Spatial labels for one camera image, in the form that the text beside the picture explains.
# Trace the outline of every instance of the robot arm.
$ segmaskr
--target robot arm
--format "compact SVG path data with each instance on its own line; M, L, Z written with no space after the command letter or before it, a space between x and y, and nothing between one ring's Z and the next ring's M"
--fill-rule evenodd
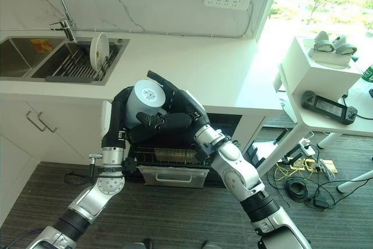
M211 126L206 111L190 93L149 71L166 94L165 116L139 112L142 123L125 131L125 106L132 88L126 88L111 104L110 126L101 141L103 168L93 187L85 189L61 215L53 227L47 226L27 249L74 249L79 237L95 221L108 201L124 187L122 163L125 134L132 142L144 141L155 134L188 130L199 146L199 159L213 158L214 168L228 190L241 203L256 233L262 236L259 249L309 249L311 246L282 207L269 197L255 168L246 162L240 150L220 131Z
M194 136L201 147L214 157L211 167L224 185L240 202L255 232L262 238L259 249L309 249L309 242L286 211L270 198L258 172L242 156L240 150L220 131L203 126Z
M81 192L52 226L47 226L27 249L74 249L78 239L96 220L108 201L124 187L124 108L132 88L116 95L111 103L110 127L101 141L103 166L93 187Z

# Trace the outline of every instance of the cabinet handle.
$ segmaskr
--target cabinet handle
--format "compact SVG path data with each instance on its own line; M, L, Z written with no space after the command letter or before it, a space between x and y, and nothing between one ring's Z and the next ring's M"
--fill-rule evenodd
M39 114L37 114L37 119L43 124L45 125L45 127L50 131L50 132L55 132L57 130L57 128L51 128L50 125L47 124L47 122L45 120L43 120L41 118L41 115L42 115L43 112L39 112Z
M44 128L39 127L33 120L30 119L30 117L29 117L30 113L31 113L31 111L28 111L26 113L26 119L28 119L39 131L45 131L45 129L47 127L44 127Z
M158 182L168 182L168 183L190 183L190 182L192 182L192 176L191 175L189 176L188 180L161 179L161 178L158 178L158 175L159 174L156 174L156 181L158 181Z

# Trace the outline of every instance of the window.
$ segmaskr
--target window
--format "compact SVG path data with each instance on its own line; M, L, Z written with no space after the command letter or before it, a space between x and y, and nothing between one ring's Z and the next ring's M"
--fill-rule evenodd
M373 0L274 0L259 40L268 75L275 76L294 36L314 38L321 30L330 40L346 35L361 70L372 64Z
M272 77L294 36L314 38L321 30L331 40L345 34L358 48L361 70L373 63L373 0L274 0L269 14L258 45Z

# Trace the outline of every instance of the white cup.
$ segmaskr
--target white cup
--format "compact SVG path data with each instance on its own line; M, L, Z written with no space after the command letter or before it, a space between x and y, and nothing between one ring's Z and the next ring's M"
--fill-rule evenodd
M126 104L125 125L133 128L141 122L136 118L138 112L156 115L166 100L163 89L152 80L140 80L135 83Z

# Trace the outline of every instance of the sink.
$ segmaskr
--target sink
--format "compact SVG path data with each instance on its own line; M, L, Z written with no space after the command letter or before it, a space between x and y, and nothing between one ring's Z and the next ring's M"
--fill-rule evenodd
M24 77L35 68L64 38L43 38L48 41L49 50L37 49L33 44L39 38L13 37L0 44L0 76Z
M109 57L95 71L89 58L91 38L79 38L77 43L62 37L43 38L48 40L44 48L35 47L33 39L10 37L1 42L1 80L105 85L129 43L128 39L109 39Z

